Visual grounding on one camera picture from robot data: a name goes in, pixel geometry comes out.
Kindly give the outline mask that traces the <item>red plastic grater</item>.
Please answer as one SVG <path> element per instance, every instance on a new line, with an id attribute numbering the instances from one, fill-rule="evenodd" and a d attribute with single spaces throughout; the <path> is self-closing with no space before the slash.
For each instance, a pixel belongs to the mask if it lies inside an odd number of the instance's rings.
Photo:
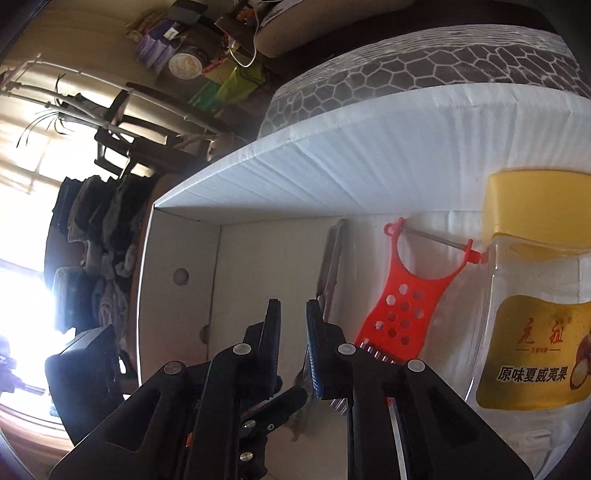
<path id="1" fill-rule="evenodd" d="M 480 233 L 476 211 L 349 218 L 329 320 L 379 359 L 424 360 L 466 396 L 483 290 Z"/>

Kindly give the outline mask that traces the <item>silver metal grater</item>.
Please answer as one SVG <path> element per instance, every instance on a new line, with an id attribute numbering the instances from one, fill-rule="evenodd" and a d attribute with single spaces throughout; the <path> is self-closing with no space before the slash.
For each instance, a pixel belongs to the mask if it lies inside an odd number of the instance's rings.
<path id="1" fill-rule="evenodd" d="M 338 285 L 339 266 L 341 265 L 342 259 L 342 244 L 344 244 L 347 224 L 346 219 L 339 219 L 335 225 L 329 228 L 327 243 L 325 243 L 325 252 L 324 256 L 322 256 L 322 265 L 318 274 L 315 296 L 317 297 L 318 305 L 320 305 L 322 320 L 325 322 L 328 322 L 329 318 L 331 318 L 332 300 L 335 297 L 335 289 L 337 289 Z M 294 385 L 303 387 L 308 394 L 307 402 L 294 414 L 293 419 L 290 420 L 290 431 L 293 434 L 293 439 L 291 440 L 297 442 L 304 432 L 304 427 L 307 426 L 311 404 L 315 399 L 308 350 L 305 350 L 304 364 L 297 373 L 297 376 L 295 376 Z"/>

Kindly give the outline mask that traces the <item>yellow lid nut jar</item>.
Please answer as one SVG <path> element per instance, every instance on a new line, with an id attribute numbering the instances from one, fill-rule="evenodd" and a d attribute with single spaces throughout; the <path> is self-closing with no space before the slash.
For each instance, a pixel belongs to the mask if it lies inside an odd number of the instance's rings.
<path id="1" fill-rule="evenodd" d="M 590 412 L 590 177 L 488 179 L 480 340 L 466 399 L 537 479 Z"/>

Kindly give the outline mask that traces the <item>pile of folded clothes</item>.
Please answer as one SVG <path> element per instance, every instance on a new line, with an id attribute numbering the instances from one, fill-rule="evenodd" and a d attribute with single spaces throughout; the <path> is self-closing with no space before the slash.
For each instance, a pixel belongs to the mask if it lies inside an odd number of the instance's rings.
<path id="1" fill-rule="evenodd" d="M 58 331 L 111 325 L 117 341 L 126 340 L 139 240 L 157 181 L 130 174 L 61 183 L 43 271 L 55 297 Z"/>

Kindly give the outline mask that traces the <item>white cardboard box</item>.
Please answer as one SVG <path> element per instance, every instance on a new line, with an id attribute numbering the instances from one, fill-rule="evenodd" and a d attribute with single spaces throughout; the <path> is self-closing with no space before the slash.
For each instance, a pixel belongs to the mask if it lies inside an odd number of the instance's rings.
<path id="1" fill-rule="evenodd" d="M 304 308 L 317 292 L 332 225 L 351 217 L 404 221 L 476 211 L 484 269 L 488 179 L 507 170 L 590 177 L 589 100 L 509 84 L 393 94 L 283 128 L 194 174 L 149 215 L 138 297 L 140 380 L 170 361 L 211 359 L 238 342 L 276 298 L 283 305 L 279 372 L 290 384 L 304 363 Z M 485 282 L 484 269 L 477 348 Z M 452 388 L 420 358 L 370 354 L 399 363 L 408 383 L 434 373 Z M 543 479 L 589 475 L 590 412 Z"/>

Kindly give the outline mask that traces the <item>white coat stand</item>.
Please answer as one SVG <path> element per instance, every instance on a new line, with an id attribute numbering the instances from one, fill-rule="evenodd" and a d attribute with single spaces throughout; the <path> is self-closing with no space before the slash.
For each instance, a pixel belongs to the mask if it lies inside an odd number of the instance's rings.
<path id="1" fill-rule="evenodd" d="M 112 126 L 134 137 L 147 136 L 155 126 L 179 136 L 230 130 L 214 115 L 173 97 L 141 85 L 114 83 L 39 55 L 1 66 L 1 105 L 96 127 Z"/>

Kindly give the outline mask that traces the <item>green bag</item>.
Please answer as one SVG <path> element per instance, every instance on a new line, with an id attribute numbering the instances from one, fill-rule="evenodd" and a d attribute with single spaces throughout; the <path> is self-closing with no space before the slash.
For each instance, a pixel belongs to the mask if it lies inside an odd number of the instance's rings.
<path id="1" fill-rule="evenodd" d="M 201 111 L 217 112 L 222 107 L 235 105 L 249 98 L 257 88 L 266 83 L 266 74 L 259 63 L 242 68 L 225 61 L 204 75 L 204 86 L 195 93 L 188 104 Z"/>

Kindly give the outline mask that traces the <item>round white tin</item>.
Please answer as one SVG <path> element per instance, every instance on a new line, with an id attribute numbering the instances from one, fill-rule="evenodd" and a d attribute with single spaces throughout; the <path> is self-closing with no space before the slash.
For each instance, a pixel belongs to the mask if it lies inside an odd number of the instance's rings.
<path id="1" fill-rule="evenodd" d="M 184 50 L 173 54 L 167 63 L 172 76 L 188 81 L 199 77 L 204 69 L 204 57 L 198 50 Z"/>

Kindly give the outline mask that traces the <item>purple boxes stack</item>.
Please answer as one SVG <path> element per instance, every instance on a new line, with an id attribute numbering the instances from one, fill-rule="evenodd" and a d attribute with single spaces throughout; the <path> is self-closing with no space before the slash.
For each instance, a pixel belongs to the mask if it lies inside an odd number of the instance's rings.
<path id="1" fill-rule="evenodd" d="M 136 59 L 159 74 L 180 46 L 182 25 L 164 20 L 149 30 L 136 48 Z"/>

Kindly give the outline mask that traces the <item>brown sofa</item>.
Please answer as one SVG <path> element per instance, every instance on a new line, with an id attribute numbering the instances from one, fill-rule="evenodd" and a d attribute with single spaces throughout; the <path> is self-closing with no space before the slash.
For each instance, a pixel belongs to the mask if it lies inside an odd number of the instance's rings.
<path id="1" fill-rule="evenodd" d="M 254 45 L 264 56 L 277 58 L 325 34 L 412 4 L 411 0 L 278 1 L 260 20 Z"/>

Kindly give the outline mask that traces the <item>patterned fleece blanket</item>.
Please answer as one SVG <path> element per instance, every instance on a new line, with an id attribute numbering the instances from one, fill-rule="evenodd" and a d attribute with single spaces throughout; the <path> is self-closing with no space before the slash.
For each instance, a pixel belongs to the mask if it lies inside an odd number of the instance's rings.
<path id="1" fill-rule="evenodd" d="M 360 47 L 287 82 L 273 95 L 259 136 L 365 100 L 481 83 L 590 95 L 589 80 L 557 34 L 498 24 L 438 27 Z"/>

